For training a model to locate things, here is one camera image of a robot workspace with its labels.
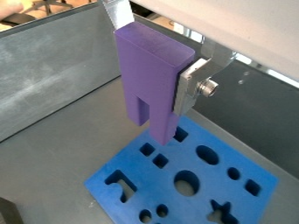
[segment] circular hole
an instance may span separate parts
hole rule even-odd
[[[152,220],[152,215],[151,215],[151,212],[148,210],[143,210],[139,214],[139,220],[143,222],[143,223],[147,223]]]
[[[166,205],[160,205],[156,208],[156,214],[163,218],[168,214],[168,207]]]
[[[234,180],[238,180],[240,177],[239,170],[234,167],[228,168],[228,177]]]
[[[192,196],[200,189],[200,181],[191,171],[179,171],[174,178],[176,191],[183,196]]]
[[[196,148],[199,158],[210,165],[216,165],[220,161],[218,153],[206,145]]]

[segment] black object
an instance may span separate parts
hole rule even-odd
[[[16,26],[16,25],[25,24],[25,23],[33,21],[35,19],[36,18],[31,15],[15,13],[9,17],[5,17],[0,22],[4,25]]]
[[[131,4],[132,12],[134,12],[136,15],[139,15],[139,16],[147,18],[147,17],[154,13],[154,12],[150,11],[146,7],[143,7],[142,5],[139,5],[139,4],[136,4],[136,3],[132,3],[132,2],[130,2],[130,4]]]
[[[24,224],[15,203],[3,198],[0,198],[0,223]]]

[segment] white surface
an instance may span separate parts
hole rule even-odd
[[[134,0],[299,81],[298,0]]]

